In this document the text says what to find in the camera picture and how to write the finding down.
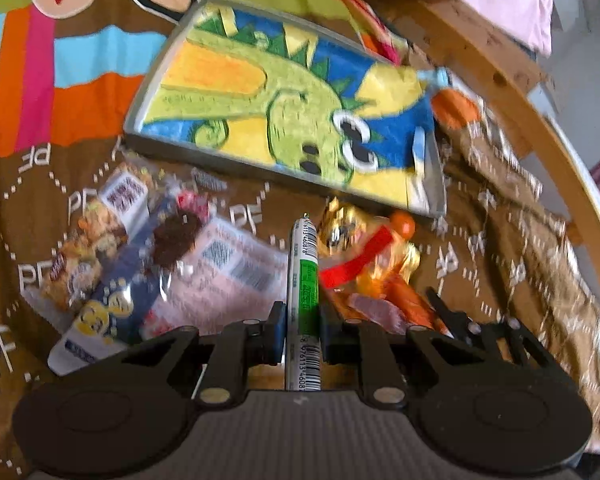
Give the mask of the wooden bed frame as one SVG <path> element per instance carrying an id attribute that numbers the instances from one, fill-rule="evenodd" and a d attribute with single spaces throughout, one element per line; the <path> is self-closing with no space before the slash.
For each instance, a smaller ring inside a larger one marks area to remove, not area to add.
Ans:
<path id="1" fill-rule="evenodd" d="M 431 55 L 484 96 L 517 128 L 558 188 L 600 282 L 600 191 L 555 119 L 528 99 L 541 71 L 521 48 L 458 0 L 417 3 Z"/>

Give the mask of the small orange tangerine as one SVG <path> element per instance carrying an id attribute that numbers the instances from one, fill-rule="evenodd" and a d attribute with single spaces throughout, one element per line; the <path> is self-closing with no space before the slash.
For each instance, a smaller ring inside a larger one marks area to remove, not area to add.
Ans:
<path id="1" fill-rule="evenodd" d="M 393 211 L 389 217 L 392 228 L 404 240 L 411 240 L 415 234 L 416 224 L 414 218 L 406 211 Z"/>

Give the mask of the green sausage stick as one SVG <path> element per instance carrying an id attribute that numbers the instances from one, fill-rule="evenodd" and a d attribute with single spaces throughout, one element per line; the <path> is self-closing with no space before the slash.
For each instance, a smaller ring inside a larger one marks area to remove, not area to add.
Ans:
<path id="1" fill-rule="evenodd" d="M 320 391 L 317 234 L 307 216 L 294 222 L 291 230 L 287 285 L 285 387 L 292 391 Z"/>

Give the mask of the pink white packet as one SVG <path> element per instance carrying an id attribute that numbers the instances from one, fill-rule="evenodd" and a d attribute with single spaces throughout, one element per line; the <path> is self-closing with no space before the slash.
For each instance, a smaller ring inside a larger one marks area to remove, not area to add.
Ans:
<path id="1" fill-rule="evenodd" d="M 242 320 L 264 321 L 274 302 L 286 299 L 287 264 L 283 252 L 215 217 L 159 274 L 158 297 L 140 336 L 147 340 L 183 326 L 210 336 Z"/>

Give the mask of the dark chocolate candy packet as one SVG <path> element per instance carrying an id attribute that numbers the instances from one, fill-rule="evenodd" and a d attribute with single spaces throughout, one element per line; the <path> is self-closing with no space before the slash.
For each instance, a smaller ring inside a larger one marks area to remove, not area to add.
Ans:
<path id="1" fill-rule="evenodd" d="M 195 240 L 211 218 L 207 193 L 183 190 L 175 197 L 174 208 L 152 232 L 154 249 L 151 263 L 159 269 L 172 270 L 194 246 Z"/>

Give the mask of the gold red snack packet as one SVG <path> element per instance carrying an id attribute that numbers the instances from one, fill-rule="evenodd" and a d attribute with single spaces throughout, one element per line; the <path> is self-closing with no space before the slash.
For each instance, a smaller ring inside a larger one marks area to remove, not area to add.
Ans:
<path id="1" fill-rule="evenodd" d="M 393 335 L 415 327 L 446 335 L 439 315 L 410 284 L 420 252 L 392 228 L 390 216 L 331 200 L 317 227 L 320 284 L 348 321 L 370 321 Z"/>

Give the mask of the blue white snack bar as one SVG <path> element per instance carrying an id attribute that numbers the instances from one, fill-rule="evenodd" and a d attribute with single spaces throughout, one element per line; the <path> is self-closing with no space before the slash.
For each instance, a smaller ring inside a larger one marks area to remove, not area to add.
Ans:
<path id="1" fill-rule="evenodd" d="M 159 296 L 160 271 L 152 261 L 154 231 L 175 213 L 174 198 L 162 200 L 106 268 L 91 297 L 50 350 L 47 364 L 55 374 L 67 375 L 143 341 L 140 326 Z"/>

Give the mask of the nut mix snack packet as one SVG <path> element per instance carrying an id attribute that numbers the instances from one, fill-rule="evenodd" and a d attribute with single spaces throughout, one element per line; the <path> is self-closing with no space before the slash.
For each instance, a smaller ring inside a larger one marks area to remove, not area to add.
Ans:
<path id="1" fill-rule="evenodd" d="M 41 292 L 54 307 L 69 311 L 91 293 L 119 249 L 149 216 L 154 178 L 145 167 L 124 162 L 84 206 L 76 230 L 61 246 Z"/>

